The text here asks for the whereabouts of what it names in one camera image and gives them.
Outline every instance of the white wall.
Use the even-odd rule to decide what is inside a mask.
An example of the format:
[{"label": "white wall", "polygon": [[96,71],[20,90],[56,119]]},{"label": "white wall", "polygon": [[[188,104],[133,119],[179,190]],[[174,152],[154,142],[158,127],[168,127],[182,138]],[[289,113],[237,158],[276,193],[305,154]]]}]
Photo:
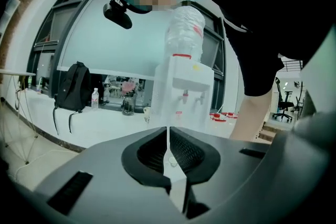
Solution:
[{"label": "white wall", "polygon": [[[13,34],[13,39],[10,43],[8,56],[6,59],[6,65],[5,65],[6,69],[12,69],[16,71],[26,70],[30,50],[34,43],[34,39],[37,35],[39,27],[55,2],[56,0],[33,0],[30,3]],[[216,14],[218,17],[223,17],[219,7],[211,0],[200,0],[199,3],[203,5],[205,8],[209,9],[214,14]],[[225,86],[223,109],[225,111],[235,111],[237,100],[237,88],[238,88],[238,61],[227,38],[225,38],[225,44],[226,44],[225,47],[226,86]],[[2,96],[6,95],[5,91],[7,89],[8,82],[9,82],[9,76],[5,76],[4,83],[1,89]],[[11,84],[9,86],[7,101],[12,106],[14,106],[15,103],[14,92],[15,92],[14,86]],[[42,130],[46,131],[47,133],[58,137],[52,121],[52,109],[54,107],[53,99],[48,98],[45,95],[37,95],[34,92],[30,92],[27,97],[28,97],[28,104],[29,106],[32,107],[32,110],[35,115],[33,118],[33,123]],[[70,112],[62,109],[60,109],[59,111],[60,112],[57,111],[58,114],[57,120],[58,122],[64,123],[65,126],[60,128],[59,133],[60,139],[64,139],[65,141],[81,146],[90,145],[90,143],[76,143],[76,139],[74,139],[76,135],[79,135],[80,137],[79,132],[81,131],[85,132],[85,130],[93,130],[92,134],[90,134],[93,137],[98,137],[99,135],[102,135],[103,137],[109,137],[110,139],[113,138],[113,136],[109,135],[113,133],[114,130],[113,126],[110,126],[110,128],[108,129],[101,127],[103,124],[107,123],[108,121],[111,121],[114,118],[114,113],[112,111],[97,112],[96,113],[97,117],[101,118],[101,120],[97,119],[96,117],[94,120],[89,120],[89,118],[92,115],[86,117],[81,117],[82,115],[75,118],[73,117],[74,129],[78,130],[75,136],[74,135],[71,136],[71,134],[67,130],[66,127],[67,124],[65,124],[67,123],[67,116]],[[141,131],[143,128],[143,126],[139,124],[139,126],[137,127],[138,130],[137,128],[130,129],[129,127],[129,125],[131,125],[130,123],[120,122],[120,120],[118,120],[118,122],[116,122],[115,124],[118,124],[119,126],[118,135],[120,134],[127,135],[129,134],[129,132]]]},{"label": "white wall", "polygon": [[322,45],[303,68],[301,77],[317,112],[336,109],[336,24],[333,24]]}]

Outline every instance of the black chair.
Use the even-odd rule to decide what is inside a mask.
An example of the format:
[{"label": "black chair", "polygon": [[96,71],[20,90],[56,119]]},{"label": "black chair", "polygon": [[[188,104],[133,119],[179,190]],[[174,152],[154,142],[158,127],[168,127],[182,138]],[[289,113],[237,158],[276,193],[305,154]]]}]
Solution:
[{"label": "black chair", "polygon": [[281,89],[280,89],[280,80],[278,78],[275,78],[275,83],[277,84],[278,91],[279,91],[279,103],[278,103],[278,108],[280,110],[283,110],[282,113],[276,113],[273,114],[273,118],[281,117],[281,120],[285,117],[287,118],[287,122],[292,121],[293,117],[290,115],[285,114],[285,110],[288,110],[288,108],[292,108],[294,104],[292,102],[288,102],[288,97],[292,94],[292,91],[285,91],[286,93],[286,98],[285,101],[283,102],[282,96],[281,96]]}]

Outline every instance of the black vent grille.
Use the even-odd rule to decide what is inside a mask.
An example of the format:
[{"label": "black vent grille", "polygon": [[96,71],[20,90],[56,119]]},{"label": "black vent grille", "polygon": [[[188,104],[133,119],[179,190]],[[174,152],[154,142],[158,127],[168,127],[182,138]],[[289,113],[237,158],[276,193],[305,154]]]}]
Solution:
[{"label": "black vent grille", "polygon": [[163,174],[163,157],[167,151],[166,135],[158,135],[141,145],[137,156],[139,161],[154,171]]},{"label": "black vent grille", "polygon": [[204,160],[204,151],[184,137],[171,132],[170,141],[171,151],[185,174],[196,168]]},{"label": "black vent grille", "polygon": [[65,185],[48,201],[48,205],[60,213],[67,215],[92,179],[92,175],[77,172]]}]

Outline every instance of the window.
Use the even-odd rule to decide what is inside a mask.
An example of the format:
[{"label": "window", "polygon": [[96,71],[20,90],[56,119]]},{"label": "window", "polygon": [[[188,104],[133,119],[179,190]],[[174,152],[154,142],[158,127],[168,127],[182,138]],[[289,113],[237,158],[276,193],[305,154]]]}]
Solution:
[{"label": "window", "polygon": [[[146,80],[112,75],[103,76],[103,80],[102,104],[107,108],[120,109],[125,95],[129,93],[135,94],[135,106],[138,109],[149,105],[148,97],[145,94]],[[124,83],[129,83],[129,87],[123,87]]]},{"label": "window", "polygon": [[62,31],[77,8],[77,4],[69,5],[54,10],[53,21],[50,29],[50,40],[59,40]]},{"label": "window", "polygon": [[[108,2],[109,0],[56,1],[37,34],[27,72],[36,73],[32,84],[34,86],[41,84],[44,93],[53,97],[65,77],[67,68],[76,61],[82,61],[90,69],[91,77],[100,81],[101,97],[104,85],[108,84],[108,102],[103,105],[107,109],[115,107],[120,109],[122,102],[120,84],[122,80],[132,80],[134,77],[138,78],[136,106],[138,108],[150,106],[154,69],[161,61],[160,55],[163,55],[164,33],[169,23],[170,12],[139,15],[128,11],[133,21],[133,28],[125,30],[104,18],[102,9]],[[215,72],[212,109],[218,110],[223,103],[225,85],[222,20],[198,3],[187,1],[182,5],[195,7],[205,18],[201,63],[211,67]],[[150,35],[148,33],[144,35],[143,27],[139,27],[143,25],[144,20],[148,22],[146,27]],[[118,35],[107,35],[112,31]],[[139,56],[142,59],[140,65],[139,61],[132,61]]]},{"label": "window", "polygon": [[45,18],[30,53],[27,72],[35,73],[33,89],[40,85],[42,93],[52,96],[50,77],[53,72],[58,42],[70,18],[82,0],[58,0]]},{"label": "window", "polygon": [[225,47],[222,19],[196,2],[184,1],[182,5],[198,9],[205,19],[201,63],[211,67],[214,72],[214,92],[211,109],[218,111],[223,104],[225,89]]}]

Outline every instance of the plastic water bottle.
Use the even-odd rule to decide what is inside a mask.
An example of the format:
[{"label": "plastic water bottle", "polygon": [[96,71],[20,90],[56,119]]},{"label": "plastic water bottle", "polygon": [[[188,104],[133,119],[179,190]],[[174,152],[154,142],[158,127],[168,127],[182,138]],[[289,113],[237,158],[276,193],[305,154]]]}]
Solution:
[{"label": "plastic water bottle", "polygon": [[28,89],[31,89],[32,88],[32,85],[31,85],[31,81],[33,80],[33,78],[31,76],[28,77]]},{"label": "plastic water bottle", "polygon": [[98,108],[99,93],[98,88],[95,88],[91,96],[91,107],[94,109]]},{"label": "plastic water bottle", "polygon": [[105,86],[104,95],[103,95],[103,101],[104,102],[109,101],[109,97],[110,97],[109,87]]},{"label": "plastic water bottle", "polygon": [[165,33],[165,57],[178,55],[200,62],[204,26],[204,16],[197,9],[178,7]]}]

